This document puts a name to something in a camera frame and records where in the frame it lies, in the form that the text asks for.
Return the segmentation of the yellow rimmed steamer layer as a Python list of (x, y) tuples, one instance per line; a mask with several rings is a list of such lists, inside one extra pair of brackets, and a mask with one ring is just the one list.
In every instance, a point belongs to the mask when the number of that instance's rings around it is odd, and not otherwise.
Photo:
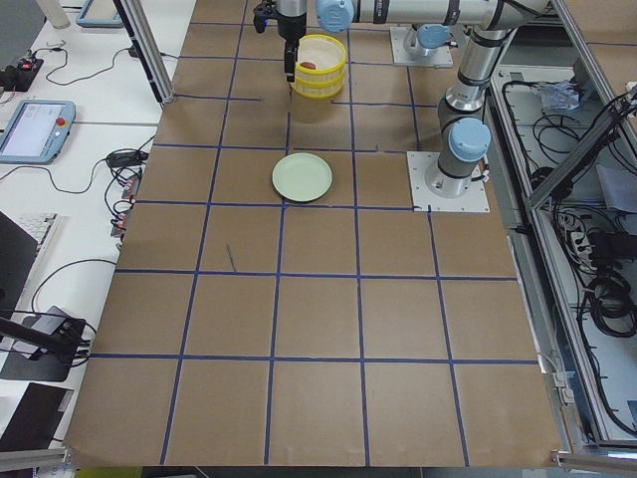
[(303, 78), (296, 75), (292, 83), (293, 90), (304, 98), (311, 100), (327, 100), (335, 97), (343, 88), (344, 75), (333, 79), (320, 79), (319, 77)]
[(301, 38), (296, 82), (322, 84), (335, 80), (344, 70), (346, 50), (337, 38), (311, 34)]

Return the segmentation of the white steamer cloth liner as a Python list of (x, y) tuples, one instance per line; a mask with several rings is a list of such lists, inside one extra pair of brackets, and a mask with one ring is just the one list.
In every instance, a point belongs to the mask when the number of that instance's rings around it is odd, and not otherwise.
[(326, 71), (337, 67), (343, 58), (342, 49), (338, 43), (327, 38), (304, 37), (299, 48), (299, 64), (313, 62), (317, 65), (315, 71)]

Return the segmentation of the light green round plate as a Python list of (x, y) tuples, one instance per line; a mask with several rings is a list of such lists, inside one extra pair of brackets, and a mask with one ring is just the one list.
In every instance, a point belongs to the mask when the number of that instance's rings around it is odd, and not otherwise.
[(297, 152), (283, 157), (275, 165), (272, 182), (285, 199), (311, 202), (327, 193), (332, 184), (332, 171), (321, 157)]

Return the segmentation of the blue teach pendant far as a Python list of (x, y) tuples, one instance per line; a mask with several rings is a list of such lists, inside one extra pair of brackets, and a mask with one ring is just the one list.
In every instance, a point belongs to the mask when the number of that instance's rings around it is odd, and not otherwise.
[(118, 29), (123, 27), (112, 0), (87, 0), (76, 17), (76, 24), (82, 28)]

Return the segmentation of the blue teach pendant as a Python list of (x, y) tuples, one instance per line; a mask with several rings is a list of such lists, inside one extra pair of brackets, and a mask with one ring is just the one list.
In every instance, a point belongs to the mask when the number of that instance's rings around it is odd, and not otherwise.
[(50, 164), (60, 153), (75, 117), (72, 102), (21, 101), (1, 135), (1, 162)]
[(118, 29), (123, 27), (112, 0), (87, 0), (76, 17), (76, 24), (82, 28)]

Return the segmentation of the black power adapter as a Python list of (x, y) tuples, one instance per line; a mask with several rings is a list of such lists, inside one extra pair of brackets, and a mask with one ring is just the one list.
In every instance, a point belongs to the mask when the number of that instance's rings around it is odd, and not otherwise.
[(148, 153), (142, 150), (118, 150), (106, 157), (106, 163), (110, 168), (138, 166), (145, 163)]

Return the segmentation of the blue teach pendant near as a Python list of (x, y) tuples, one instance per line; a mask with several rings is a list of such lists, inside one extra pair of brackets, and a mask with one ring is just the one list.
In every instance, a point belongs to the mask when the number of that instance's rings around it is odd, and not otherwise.
[(72, 102), (21, 101), (1, 135), (1, 162), (50, 164), (60, 153), (75, 117)]

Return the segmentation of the white keyboard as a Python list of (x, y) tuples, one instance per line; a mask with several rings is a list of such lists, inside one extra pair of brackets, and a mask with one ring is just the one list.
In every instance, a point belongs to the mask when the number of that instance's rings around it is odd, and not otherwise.
[(36, 241), (36, 250), (46, 247), (55, 234), (60, 216), (54, 212), (22, 214), (16, 219), (18, 226)]

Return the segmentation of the black laptop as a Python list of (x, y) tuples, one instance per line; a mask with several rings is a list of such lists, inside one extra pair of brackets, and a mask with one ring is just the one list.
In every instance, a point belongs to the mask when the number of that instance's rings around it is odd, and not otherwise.
[(10, 319), (36, 260), (38, 242), (1, 213), (1, 317)]

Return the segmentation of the aluminium frame post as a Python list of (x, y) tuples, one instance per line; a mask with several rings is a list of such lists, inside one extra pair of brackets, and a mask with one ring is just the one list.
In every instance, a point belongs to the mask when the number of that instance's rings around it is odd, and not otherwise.
[(138, 0), (113, 0), (131, 45), (138, 54), (156, 101), (167, 105), (174, 100), (174, 88), (153, 37), (150, 25)]

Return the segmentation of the aluminium frame diagonal bar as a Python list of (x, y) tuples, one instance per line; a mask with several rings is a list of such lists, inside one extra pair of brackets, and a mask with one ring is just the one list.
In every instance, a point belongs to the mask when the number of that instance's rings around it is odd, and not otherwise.
[(636, 110), (636, 87), (611, 100), (595, 117), (590, 128), (560, 163), (528, 198), (528, 206), (537, 209), (556, 191), (565, 187), (565, 182), (592, 161), (593, 151), (619, 126), (630, 113)]

